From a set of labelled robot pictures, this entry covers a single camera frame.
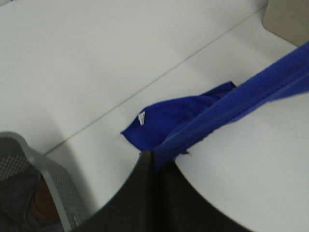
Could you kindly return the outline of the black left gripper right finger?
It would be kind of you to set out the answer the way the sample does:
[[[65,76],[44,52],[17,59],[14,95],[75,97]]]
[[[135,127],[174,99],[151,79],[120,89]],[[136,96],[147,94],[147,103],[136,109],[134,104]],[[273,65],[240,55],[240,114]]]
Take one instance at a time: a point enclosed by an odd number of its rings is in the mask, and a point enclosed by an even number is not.
[[[175,162],[158,173],[159,218],[164,232],[249,232],[204,199]]]

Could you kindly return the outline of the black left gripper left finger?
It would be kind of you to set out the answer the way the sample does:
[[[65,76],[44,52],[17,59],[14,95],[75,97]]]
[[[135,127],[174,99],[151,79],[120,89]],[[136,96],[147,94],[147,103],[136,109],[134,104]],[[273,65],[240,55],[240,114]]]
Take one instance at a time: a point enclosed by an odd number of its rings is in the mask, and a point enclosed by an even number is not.
[[[154,232],[155,166],[150,151],[139,159],[119,191],[74,232]]]

